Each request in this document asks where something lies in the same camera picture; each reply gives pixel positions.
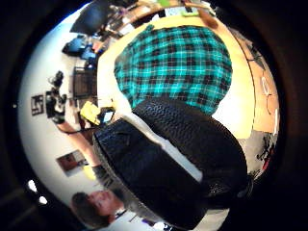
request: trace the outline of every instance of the person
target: person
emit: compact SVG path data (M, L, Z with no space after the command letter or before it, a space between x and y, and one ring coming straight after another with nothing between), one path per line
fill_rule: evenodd
M135 108L143 100L169 97L211 116L231 85L232 65L222 40L204 27L182 26L153 30L148 26L117 57L115 77L120 90ZM64 104L62 98L55 103ZM106 227L125 204L108 190L109 177L92 146L55 110L57 127L85 156L104 190L72 197L72 210L88 225Z

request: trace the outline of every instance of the yellow object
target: yellow object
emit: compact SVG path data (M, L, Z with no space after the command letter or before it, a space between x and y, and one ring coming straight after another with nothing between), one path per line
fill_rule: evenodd
M92 123L99 125L100 121L97 116L100 114L99 108L92 104L91 102L87 101L83 108L80 111L80 115L86 118L87 120L91 121Z
M83 166L84 173L90 180L95 180L96 176L91 166Z

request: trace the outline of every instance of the person's arm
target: person's arm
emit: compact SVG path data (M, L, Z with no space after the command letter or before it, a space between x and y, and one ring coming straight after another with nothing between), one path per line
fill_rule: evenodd
M72 128L66 121L57 124L57 127L65 132L75 132L75 129ZM67 134L66 136L70 142L84 155L91 167L97 167L101 165L101 162L94 153L92 146L81 133Z

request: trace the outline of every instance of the desk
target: desk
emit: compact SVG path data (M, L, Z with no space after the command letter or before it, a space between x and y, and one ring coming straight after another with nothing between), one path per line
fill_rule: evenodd
M181 15L160 18L151 22L155 29L182 25L204 26L198 16L184 17ZM130 110L125 96L120 92L114 75L116 57L137 34L142 32L148 23L125 35L112 44L100 57L97 72L97 97L99 107L114 106L115 109ZM218 22L213 30L225 43L232 61L233 75L229 92L220 102L213 117L228 128L237 139L250 136L254 117L254 88L245 55L227 27Z

